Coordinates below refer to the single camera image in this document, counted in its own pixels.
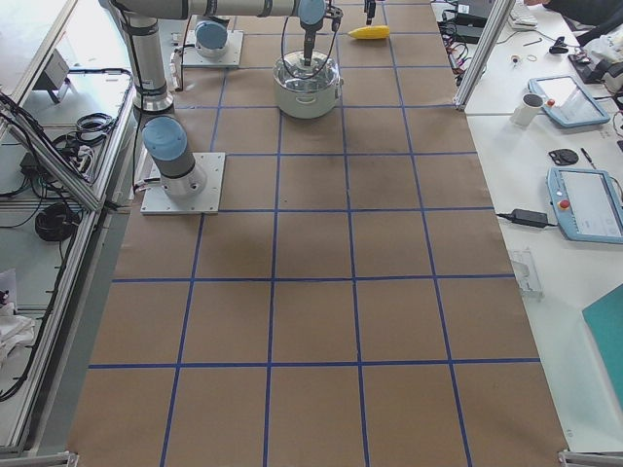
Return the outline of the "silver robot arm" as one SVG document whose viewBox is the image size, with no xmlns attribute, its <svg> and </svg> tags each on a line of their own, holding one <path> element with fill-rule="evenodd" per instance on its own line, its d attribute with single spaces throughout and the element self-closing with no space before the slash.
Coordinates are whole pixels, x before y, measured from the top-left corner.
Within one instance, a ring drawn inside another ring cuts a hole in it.
<svg viewBox="0 0 623 467">
<path fill-rule="evenodd" d="M 198 51 L 220 51 L 228 42 L 228 16 L 297 18 L 305 31 L 304 55 L 311 57 L 315 35 L 325 21 L 331 21 L 336 33 L 343 11 L 332 1 L 209 1 L 204 13 L 196 13 L 195 48 Z"/>
<path fill-rule="evenodd" d="M 189 198 L 202 191 L 206 175 L 190 151 L 184 128 L 164 115 L 173 107 L 173 96 L 165 78 L 159 21 L 192 16 L 295 17 L 305 30 L 304 57 L 309 60 L 323 22 L 342 17 L 330 1 L 102 1 L 100 5 L 116 18 L 127 46 L 134 106 L 154 116 L 142 129 L 142 139 L 171 198 Z"/>
</svg>

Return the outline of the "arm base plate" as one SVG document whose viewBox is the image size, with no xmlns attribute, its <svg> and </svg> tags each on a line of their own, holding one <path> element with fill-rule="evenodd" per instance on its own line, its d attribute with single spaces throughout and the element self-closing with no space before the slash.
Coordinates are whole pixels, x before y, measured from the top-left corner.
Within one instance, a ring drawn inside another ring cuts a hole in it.
<svg viewBox="0 0 623 467">
<path fill-rule="evenodd" d="M 186 38 L 183 66 L 189 68 L 238 68 L 244 34 L 241 30 L 229 30 L 223 48 L 211 49 L 197 42 L 195 30 Z"/>
<path fill-rule="evenodd" d="M 216 214 L 219 211 L 225 172 L 224 153 L 194 153 L 195 167 L 187 175 L 163 177 L 152 164 L 143 191 L 140 212 L 144 215 Z"/>
</svg>

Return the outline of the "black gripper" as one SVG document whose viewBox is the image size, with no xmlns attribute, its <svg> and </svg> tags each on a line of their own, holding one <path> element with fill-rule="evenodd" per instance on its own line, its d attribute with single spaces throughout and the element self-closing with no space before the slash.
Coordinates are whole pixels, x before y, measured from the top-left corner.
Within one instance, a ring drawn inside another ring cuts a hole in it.
<svg viewBox="0 0 623 467">
<path fill-rule="evenodd" d="M 366 24 L 371 24 L 376 15 L 376 1 L 366 0 L 364 3 L 364 13 L 366 14 Z M 315 45 L 315 37 L 318 31 L 318 23 L 309 24 L 302 23 L 302 28 L 305 31 L 304 39 L 304 65 L 312 65 L 312 53 Z"/>
</svg>

